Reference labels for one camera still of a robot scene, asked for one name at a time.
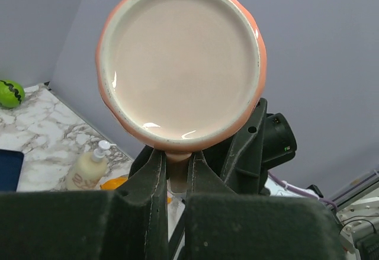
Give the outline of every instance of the screw hole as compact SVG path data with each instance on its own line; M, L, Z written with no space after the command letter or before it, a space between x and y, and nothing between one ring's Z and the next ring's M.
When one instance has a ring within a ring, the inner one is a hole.
M126 196L129 195L129 192L128 192L128 191L119 191L118 193L119 193L121 196L123 196L123 197L126 197Z
M249 127L248 132L252 134L256 133L256 127Z

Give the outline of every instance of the black foam pad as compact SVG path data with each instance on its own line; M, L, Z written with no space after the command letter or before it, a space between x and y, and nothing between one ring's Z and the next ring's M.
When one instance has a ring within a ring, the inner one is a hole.
M361 254L362 260L379 259L379 235L370 234L357 241L356 246Z
M193 194L186 206L188 259L345 259L332 213L317 200Z

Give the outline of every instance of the orange object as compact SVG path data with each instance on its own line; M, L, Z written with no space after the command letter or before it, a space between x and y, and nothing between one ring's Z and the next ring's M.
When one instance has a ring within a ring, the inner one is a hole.
M128 180L127 177L118 177L108 180L106 183L100 185L102 190L115 190L119 186L123 185Z

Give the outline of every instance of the pump dispenser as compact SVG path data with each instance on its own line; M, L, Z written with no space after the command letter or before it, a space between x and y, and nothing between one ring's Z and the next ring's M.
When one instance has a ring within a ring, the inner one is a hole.
M105 152L111 146L106 140L101 140L93 152L80 155L66 177L67 190L93 190L107 171Z

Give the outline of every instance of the gray wall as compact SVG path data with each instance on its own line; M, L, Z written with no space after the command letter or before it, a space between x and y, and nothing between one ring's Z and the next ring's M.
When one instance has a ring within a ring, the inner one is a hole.
M0 79L50 79L81 0L0 0Z
M56 66L52 88L81 116L135 157L97 90L94 53L104 21L120 0L82 0ZM297 157L274 170L331 195L378 164L377 22L379 0L239 0L266 43L269 110L282 112Z

